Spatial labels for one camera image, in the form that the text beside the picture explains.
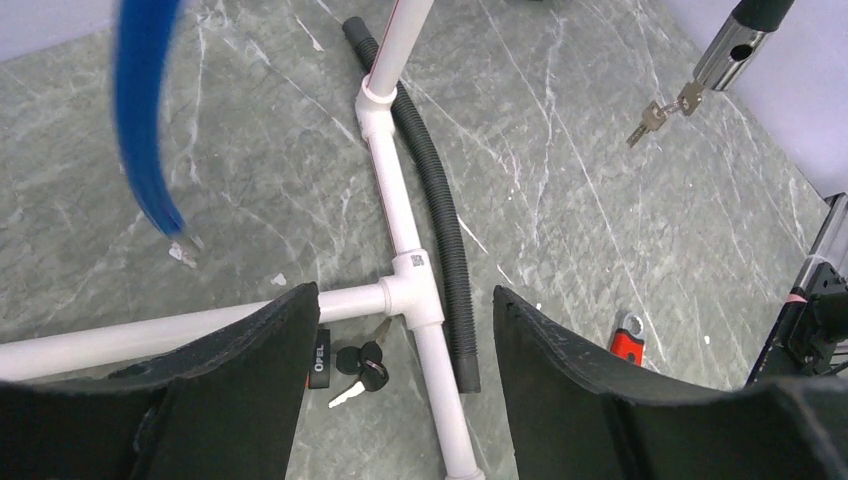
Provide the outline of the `blue cable lock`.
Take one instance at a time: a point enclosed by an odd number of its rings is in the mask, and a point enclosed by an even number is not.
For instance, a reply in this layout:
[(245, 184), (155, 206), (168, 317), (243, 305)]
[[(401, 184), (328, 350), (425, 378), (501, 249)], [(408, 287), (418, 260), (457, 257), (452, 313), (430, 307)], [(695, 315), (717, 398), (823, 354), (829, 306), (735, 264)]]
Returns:
[(187, 254), (202, 241), (190, 233), (162, 171), (159, 107), (179, 1), (120, 1), (114, 31), (113, 107), (120, 160), (137, 205)]

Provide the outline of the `silver lock keys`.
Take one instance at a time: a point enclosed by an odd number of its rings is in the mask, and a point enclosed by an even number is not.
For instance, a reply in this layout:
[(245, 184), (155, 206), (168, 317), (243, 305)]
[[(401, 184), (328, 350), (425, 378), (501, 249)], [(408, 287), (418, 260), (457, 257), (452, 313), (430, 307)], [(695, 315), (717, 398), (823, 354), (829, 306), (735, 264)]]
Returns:
[(627, 146), (632, 148), (646, 134), (660, 130), (674, 114), (691, 116), (702, 102), (703, 91), (704, 87), (700, 83), (692, 81), (686, 83), (676, 100), (668, 105), (661, 106), (656, 101), (651, 101), (642, 111), (640, 123), (626, 139)]

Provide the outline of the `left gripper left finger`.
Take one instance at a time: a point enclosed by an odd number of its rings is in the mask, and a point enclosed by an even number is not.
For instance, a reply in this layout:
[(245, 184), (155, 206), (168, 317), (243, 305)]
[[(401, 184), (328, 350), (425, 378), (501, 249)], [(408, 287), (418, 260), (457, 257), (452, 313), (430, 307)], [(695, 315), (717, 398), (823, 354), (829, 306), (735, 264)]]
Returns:
[(101, 379), (1, 385), (5, 479), (282, 479), (318, 288)]

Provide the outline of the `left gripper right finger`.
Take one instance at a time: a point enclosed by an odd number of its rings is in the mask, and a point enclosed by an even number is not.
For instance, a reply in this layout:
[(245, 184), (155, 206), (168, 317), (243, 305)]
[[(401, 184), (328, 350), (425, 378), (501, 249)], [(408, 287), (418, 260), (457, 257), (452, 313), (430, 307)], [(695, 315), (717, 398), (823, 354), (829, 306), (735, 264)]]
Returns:
[(693, 385), (611, 354), (501, 286), (493, 328), (522, 479), (847, 475), (842, 377)]

